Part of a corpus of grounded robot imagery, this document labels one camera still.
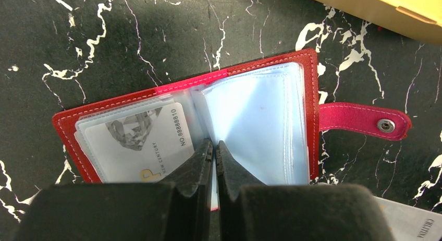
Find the red leather card holder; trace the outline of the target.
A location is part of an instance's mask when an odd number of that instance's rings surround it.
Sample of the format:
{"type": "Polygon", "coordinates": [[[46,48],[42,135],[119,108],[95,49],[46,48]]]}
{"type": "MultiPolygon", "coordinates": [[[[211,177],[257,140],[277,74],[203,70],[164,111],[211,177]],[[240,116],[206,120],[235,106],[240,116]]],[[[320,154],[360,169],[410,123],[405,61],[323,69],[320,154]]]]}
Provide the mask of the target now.
{"type": "Polygon", "coordinates": [[[320,103],[317,65],[312,49],[289,52],[62,111],[52,123],[83,179],[106,183],[81,148],[77,122],[131,105],[174,100],[185,112],[194,152],[204,139],[214,146],[223,141],[263,184],[308,185],[318,175],[321,132],[345,130],[398,141],[411,128],[409,116],[398,110],[320,103]]]}

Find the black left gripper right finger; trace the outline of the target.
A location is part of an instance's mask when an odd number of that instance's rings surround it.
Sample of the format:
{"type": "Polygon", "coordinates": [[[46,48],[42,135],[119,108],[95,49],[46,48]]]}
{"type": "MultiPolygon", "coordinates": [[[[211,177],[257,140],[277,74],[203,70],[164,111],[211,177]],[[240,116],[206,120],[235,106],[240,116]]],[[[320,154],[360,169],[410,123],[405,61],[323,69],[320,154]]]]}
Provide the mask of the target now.
{"type": "Polygon", "coordinates": [[[222,240],[393,240],[379,204],[359,185],[269,186],[221,141],[216,173],[222,240]]]}

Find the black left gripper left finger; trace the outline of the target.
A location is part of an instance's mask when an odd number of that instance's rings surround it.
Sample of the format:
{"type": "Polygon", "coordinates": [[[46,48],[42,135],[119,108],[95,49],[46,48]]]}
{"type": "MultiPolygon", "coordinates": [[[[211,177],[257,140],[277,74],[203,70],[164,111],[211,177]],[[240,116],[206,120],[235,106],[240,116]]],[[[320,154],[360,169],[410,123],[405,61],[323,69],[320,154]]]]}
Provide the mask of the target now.
{"type": "Polygon", "coordinates": [[[155,183],[54,185],[34,198],[14,240],[208,240],[213,144],[155,183]]]}

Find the yellow oval tray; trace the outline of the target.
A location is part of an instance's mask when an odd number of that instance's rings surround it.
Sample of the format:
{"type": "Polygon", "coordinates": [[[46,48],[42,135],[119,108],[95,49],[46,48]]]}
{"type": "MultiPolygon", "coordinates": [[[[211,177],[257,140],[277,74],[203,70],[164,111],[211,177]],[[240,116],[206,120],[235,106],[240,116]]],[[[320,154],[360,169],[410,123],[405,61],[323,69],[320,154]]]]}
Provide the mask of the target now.
{"type": "Polygon", "coordinates": [[[441,0],[315,0],[398,34],[441,44],[441,0]]]}

